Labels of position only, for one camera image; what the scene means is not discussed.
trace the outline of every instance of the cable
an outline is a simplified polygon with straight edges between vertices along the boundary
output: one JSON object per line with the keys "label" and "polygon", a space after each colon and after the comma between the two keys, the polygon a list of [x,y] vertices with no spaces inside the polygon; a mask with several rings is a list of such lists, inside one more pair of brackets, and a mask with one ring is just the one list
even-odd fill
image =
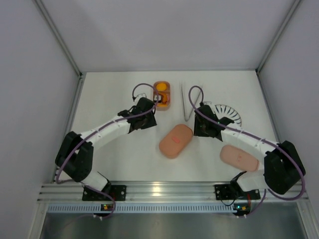
{"label": "cable", "polygon": [[248,206],[250,207],[250,205],[251,205],[251,198],[250,198],[249,193],[247,193],[247,199],[248,199]]}
{"label": "cable", "polygon": [[253,210],[250,211],[250,213],[246,216],[250,216],[252,214],[254,214],[256,212],[256,210],[263,204],[265,198],[266,198],[266,193],[267,193],[267,190],[265,189],[264,190],[264,196],[262,197],[261,201],[258,203],[258,205],[256,207],[254,207]]}
{"label": "cable", "polygon": [[276,149],[279,150],[285,157],[287,157],[287,159],[293,164],[293,166],[296,168],[296,170],[297,170],[298,173],[299,173],[299,176],[300,176],[300,179],[301,179],[301,183],[302,183],[301,191],[299,192],[299,194],[298,194],[297,196],[292,197],[292,198],[284,198],[284,197],[281,197],[281,196],[275,194],[275,193],[274,193],[272,190],[270,190],[270,189],[268,189],[268,191],[269,191],[272,195],[274,195],[276,198],[279,198],[279,199],[284,200],[284,201],[293,201],[293,200],[299,199],[299,198],[304,194],[304,192],[305,192],[305,190],[306,190],[306,183],[305,183],[305,179],[304,179],[303,173],[302,173],[302,171],[300,170],[300,168],[298,167],[298,165],[296,164],[296,162],[295,162],[284,150],[282,150],[278,145],[276,145],[276,144],[274,144],[274,143],[271,143],[271,142],[269,142],[269,141],[267,141],[267,140],[265,140],[265,139],[261,139],[260,137],[255,136],[255,135],[253,135],[253,134],[251,134],[251,133],[249,133],[249,132],[240,131],[240,130],[238,130],[238,129],[236,129],[236,128],[228,127],[228,126],[226,126],[226,125],[223,125],[223,124],[221,124],[221,123],[218,123],[218,122],[214,121],[213,119],[211,119],[211,118],[207,117],[206,115],[204,115],[202,112],[200,112],[200,111],[196,108],[195,104],[194,104],[194,103],[192,102],[192,100],[191,100],[190,94],[191,94],[191,91],[192,91],[194,88],[198,88],[198,89],[201,91],[201,93],[202,93],[202,98],[201,98],[202,101],[201,101],[201,102],[204,101],[204,91],[203,91],[203,89],[202,89],[201,87],[199,87],[199,86],[192,86],[192,87],[189,89],[188,99],[189,99],[189,102],[190,102],[191,106],[194,108],[194,110],[195,110],[200,116],[202,116],[204,119],[206,119],[206,120],[208,120],[208,121],[210,121],[210,122],[212,122],[212,123],[214,123],[214,124],[217,124],[217,125],[219,125],[219,126],[225,128],[225,129],[229,129],[229,130],[234,131],[234,132],[237,132],[237,133],[240,133],[240,132],[241,132],[242,134],[245,134],[245,135],[247,135],[247,136],[249,136],[249,137],[251,137],[251,138],[254,138],[254,139],[256,139],[256,140],[260,140],[260,141],[262,141],[262,142],[264,142],[264,143],[266,143],[266,144],[268,144],[268,145],[270,145],[270,146],[276,148]]}
{"label": "cable", "polygon": [[221,200],[221,199],[220,199],[220,201],[221,201],[225,206],[229,207],[229,206],[231,206],[231,205],[234,204],[234,202],[236,201],[236,199],[234,199],[231,204],[225,204],[225,203],[223,202],[223,200]]}

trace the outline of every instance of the black mount bracket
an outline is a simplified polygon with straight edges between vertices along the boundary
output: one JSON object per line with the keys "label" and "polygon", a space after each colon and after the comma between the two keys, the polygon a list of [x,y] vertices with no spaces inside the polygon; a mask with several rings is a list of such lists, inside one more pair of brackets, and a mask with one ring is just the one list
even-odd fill
{"label": "black mount bracket", "polygon": [[[209,117],[210,119],[219,122],[223,125],[228,125],[230,123],[234,123],[233,120],[223,117],[221,119],[218,119],[217,115],[213,113],[211,110],[211,107],[209,105],[202,104],[198,110],[205,116]],[[195,123],[194,123],[194,135],[200,136],[200,137],[212,137],[217,138],[220,141],[223,141],[221,138],[221,131],[223,131],[225,128],[222,126],[219,126],[215,123],[212,123],[199,115],[195,111]]]}
{"label": "black mount bracket", "polygon": [[[111,185],[109,192],[105,193],[110,195],[115,201],[125,201],[126,185]],[[84,187],[82,201],[110,201],[110,199],[100,193]]]}
{"label": "black mount bracket", "polygon": [[259,190],[252,190],[249,192],[236,191],[234,192],[231,184],[217,184],[215,187],[216,200],[225,201],[225,200],[248,200],[247,195],[249,194],[251,200],[260,199]]}

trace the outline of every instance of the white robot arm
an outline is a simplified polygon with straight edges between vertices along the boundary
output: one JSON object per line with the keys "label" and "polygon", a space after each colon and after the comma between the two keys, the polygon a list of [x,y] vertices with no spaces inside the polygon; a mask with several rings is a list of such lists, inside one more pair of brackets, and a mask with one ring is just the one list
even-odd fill
{"label": "white robot arm", "polygon": [[155,103],[140,94],[135,98],[137,104],[130,110],[124,110],[103,125],[80,134],[69,132],[61,145],[55,164],[64,166],[63,171],[75,182],[109,194],[111,183],[102,174],[92,171],[93,151],[113,139],[133,132],[155,126]]}
{"label": "white robot arm", "polygon": [[292,143],[288,141],[278,143],[269,140],[265,143],[264,139],[245,131],[233,120],[226,117],[219,119],[214,109],[214,105],[200,104],[195,111],[194,135],[217,138],[226,144],[242,149],[259,160],[257,171],[242,172],[232,180],[234,191],[249,192],[255,189],[270,188],[278,194],[285,194],[295,185],[301,178],[300,174],[278,148],[286,152],[305,175],[305,168]]}

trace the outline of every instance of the silicone pad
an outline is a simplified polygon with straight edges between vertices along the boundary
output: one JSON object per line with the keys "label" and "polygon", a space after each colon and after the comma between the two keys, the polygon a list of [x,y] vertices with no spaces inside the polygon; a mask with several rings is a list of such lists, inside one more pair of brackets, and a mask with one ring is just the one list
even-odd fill
{"label": "silicone pad", "polygon": [[254,172],[259,167],[257,158],[231,145],[226,145],[221,149],[220,159],[224,163],[247,172]]}
{"label": "silicone pad", "polygon": [[193,131],[184,124],[176,125],[159,143],[159,149],[167,158],[176,158],[188,145]]}

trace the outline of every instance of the gray wall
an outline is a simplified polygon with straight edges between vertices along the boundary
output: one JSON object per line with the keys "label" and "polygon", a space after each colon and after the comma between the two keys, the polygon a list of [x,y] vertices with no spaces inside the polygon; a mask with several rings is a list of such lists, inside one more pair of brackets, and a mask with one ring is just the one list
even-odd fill
{"label": "gray wall", "polygon": [[319,217],[319,1],[305,0],[262,71],[281,139],[296,145]]}
{"label": "gray wall", "polygon": [[27,237],[77,78],[31,0],[0,7],[0,238]]}
{"label": "gray wall", "polygon": [[83,71],[255,69],[293,0],[43,0]]}

